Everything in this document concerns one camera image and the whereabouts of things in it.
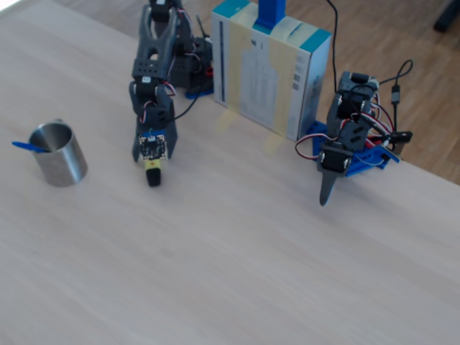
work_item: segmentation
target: blue spoon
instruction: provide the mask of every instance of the blue spoon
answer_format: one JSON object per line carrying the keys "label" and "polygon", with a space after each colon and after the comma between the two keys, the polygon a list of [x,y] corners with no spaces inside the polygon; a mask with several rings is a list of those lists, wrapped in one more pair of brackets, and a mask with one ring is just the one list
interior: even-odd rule
{"label": "blue spoon", "polygon": [[43,149],[41,147],[29,144],[27,142],[12,142],[14,146],[20,147],[24,150],[35,151],[36,153],[45,153],[49,152],[47,149]]}

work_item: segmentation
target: light wood tabletop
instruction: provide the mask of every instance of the light wood tabletop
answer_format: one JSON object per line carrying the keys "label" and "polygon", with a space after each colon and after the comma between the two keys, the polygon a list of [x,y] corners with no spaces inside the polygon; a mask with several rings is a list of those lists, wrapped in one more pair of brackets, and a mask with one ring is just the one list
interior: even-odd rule
{"label": "light wood tabletop", "polygon": [[[207,96],[148,188],[136,49],[52,2],[0,20],[1,345],[460,343],[459,186],[390,163],[322,208],[313,162]],[[10,145],[56,118],[88,161],[70,188]]]}

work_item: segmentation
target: white box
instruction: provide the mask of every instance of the white box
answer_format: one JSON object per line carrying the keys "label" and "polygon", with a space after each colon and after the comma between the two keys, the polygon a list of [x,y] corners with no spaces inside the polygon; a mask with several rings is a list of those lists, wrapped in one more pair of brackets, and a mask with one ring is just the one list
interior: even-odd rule
{"label": "white box", "polygon": [[295,141],[316,119],[331,34],[291,17],[270,31],[257,15],[247,0],[213,10],[214,99]]}

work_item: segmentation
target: cable connector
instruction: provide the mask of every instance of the cable connector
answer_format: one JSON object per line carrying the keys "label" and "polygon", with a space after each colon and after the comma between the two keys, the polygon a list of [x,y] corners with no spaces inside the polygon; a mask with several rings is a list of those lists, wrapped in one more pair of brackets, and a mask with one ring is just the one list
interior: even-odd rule
{"label": "cable connector", "polygon": [[399,104],[400,99],[401,99],[401,88],[400,88],[400,86],[398,84],[393,85],[391,87],[391,103],[393,105]]}
{"label": "cable connector", "polygon": [[396,132],[390,135],[390,142],[392,144],[402,143],[407,144],[412,139],[412,132]]}

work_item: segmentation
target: metal cup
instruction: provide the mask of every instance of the metal cup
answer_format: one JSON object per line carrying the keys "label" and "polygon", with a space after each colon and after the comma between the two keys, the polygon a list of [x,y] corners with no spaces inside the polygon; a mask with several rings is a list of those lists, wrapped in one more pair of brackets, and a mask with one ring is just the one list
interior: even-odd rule
{"label": "metal cup", "polygon": [[46,181],[57,187],[79,183],[88,166],[72,129],[62,120],[41,124],[32,133],[29,143],[49,152],[32,152]]}

